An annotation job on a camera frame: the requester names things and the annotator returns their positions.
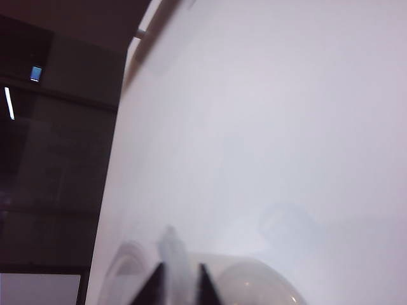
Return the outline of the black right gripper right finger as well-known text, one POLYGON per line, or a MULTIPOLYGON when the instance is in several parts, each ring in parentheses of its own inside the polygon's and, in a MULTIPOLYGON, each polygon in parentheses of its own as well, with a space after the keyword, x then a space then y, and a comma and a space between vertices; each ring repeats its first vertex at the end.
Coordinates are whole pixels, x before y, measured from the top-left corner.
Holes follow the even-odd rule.
POLYGON ((209 270, 205 264, 199 265, 199 277, 197 285, 197 304, 199 305, 222 305, 209 270))

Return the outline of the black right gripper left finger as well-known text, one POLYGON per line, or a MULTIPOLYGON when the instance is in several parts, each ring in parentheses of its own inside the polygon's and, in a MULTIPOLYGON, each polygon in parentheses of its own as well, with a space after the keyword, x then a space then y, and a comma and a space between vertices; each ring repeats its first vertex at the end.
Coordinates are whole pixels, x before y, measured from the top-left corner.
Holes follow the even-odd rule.
POLYGON ((130 305, 165 304, 165 264, 159 263, 130 305))

